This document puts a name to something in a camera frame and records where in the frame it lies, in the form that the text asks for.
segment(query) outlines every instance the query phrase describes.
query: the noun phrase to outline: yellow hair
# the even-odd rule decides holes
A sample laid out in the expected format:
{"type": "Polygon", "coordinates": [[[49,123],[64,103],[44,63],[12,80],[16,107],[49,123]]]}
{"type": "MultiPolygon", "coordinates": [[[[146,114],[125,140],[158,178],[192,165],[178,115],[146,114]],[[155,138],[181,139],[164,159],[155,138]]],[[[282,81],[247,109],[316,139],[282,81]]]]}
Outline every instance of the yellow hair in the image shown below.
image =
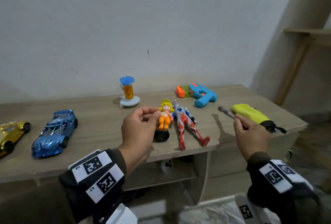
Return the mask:
{"type": "Polygon", "coordinates": [[[173,107],[172,107],[172,104],[170,102],[170,100],[163,100],[161,101],[161,107],[159,108],[159,110],[162,112],[162,108],[164,106],[170,106],[170,113],[172,113],[174,111],[173,107]]]}

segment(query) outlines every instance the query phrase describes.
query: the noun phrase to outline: doll with yellow hair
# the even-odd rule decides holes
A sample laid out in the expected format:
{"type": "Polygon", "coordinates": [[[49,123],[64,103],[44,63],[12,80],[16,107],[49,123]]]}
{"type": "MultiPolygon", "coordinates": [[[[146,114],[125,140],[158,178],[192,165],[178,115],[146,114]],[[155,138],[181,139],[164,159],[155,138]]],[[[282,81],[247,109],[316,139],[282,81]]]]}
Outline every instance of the doll with yellow hair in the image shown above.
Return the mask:
{"type": "Polygon", "coordinates": [[[161,107],[161,117],[159,118],[159,130],[168,131],[169,125],[173,123],[173,108],[170,100],[162,100],[161,107]]]}

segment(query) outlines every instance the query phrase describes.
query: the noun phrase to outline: white round base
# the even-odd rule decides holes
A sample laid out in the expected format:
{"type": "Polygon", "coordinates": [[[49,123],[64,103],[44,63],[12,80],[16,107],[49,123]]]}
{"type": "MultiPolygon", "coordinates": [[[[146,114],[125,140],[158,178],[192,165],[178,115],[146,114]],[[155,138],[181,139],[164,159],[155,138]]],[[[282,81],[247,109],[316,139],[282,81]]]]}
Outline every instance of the white round base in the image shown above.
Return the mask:
{"type": "Polygon", "coordinates": [[[133,99],[127,100],[125,98],[125,96],[122,96],[122,99],[119,103],[119,107],[120,108],[124,108],[124,107],[134,107],[135,105],[137,105],[140,101],[140,98],[138,96],[134,96],[133,99]]]}

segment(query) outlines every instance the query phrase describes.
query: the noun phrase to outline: toy car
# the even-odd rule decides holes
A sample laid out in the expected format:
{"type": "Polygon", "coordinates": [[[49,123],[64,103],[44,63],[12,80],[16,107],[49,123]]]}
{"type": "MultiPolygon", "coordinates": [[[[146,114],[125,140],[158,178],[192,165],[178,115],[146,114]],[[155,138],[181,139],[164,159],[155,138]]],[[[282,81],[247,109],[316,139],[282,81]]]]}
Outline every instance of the toy car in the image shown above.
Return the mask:
{"type": "Polygon", "coordinates": [[[73,110],[58,111],[53,114],[52,121],[32,144],[33,157],[46,157],[59,154],[68,146],[73,130],[78,126],[78,120],[73,110]]]}
{"type": "Polygon", "coordinates": [[[23,134],[30,132],[31,124],[24,121],[0,125],[0,156],[14,151],[15,143],[23,134]]]}

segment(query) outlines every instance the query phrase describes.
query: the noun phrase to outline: toy gun handle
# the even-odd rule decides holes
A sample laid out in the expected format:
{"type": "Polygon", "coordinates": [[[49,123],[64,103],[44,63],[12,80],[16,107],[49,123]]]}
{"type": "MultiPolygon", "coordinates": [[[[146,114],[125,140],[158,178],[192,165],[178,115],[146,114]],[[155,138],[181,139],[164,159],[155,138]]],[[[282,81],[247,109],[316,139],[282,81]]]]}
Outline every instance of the toy gun handle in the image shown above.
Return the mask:
{"type": "Polygon", "coordinates": [[[187,107],[185,107],[184,110],[185,110],[185,113],[187,114],[187,116],[193,121],[194,124],[196,124],[197,123],[196,119],[190,114],[187,107]]]}
{"type": "Polygon", "coordinates": [[[212,96],[213,95],[211,95],[211,94],[201,95],[200,99],[197,99],[194,102],[194,105],[196,107],[204,107],[210,101],[210,99],[212,98],[212,96]]]}

